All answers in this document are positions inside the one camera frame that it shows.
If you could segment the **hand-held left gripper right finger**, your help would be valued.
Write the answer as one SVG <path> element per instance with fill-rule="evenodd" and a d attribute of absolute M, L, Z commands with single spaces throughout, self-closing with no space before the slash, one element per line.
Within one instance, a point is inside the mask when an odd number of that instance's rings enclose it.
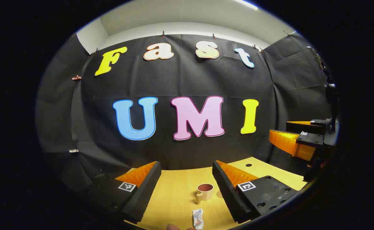
<path fill-rule="evenodd" d="M 218 160 L 212 164 L 212 174 L 239 224 L 272 211 L 298 192 L 272 176 L 258 178 Z"/>

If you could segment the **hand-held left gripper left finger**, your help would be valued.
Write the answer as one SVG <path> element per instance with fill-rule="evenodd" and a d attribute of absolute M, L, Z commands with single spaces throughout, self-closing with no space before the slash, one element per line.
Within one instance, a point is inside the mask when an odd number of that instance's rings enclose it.
<path fill-rule="evenodd" d="M 115 221 L 137 224 L 142 220 L 161 173 L 161 163 L 154 161 L 120 176 L 97 176 L 90 185 L 90 202 Z"/>

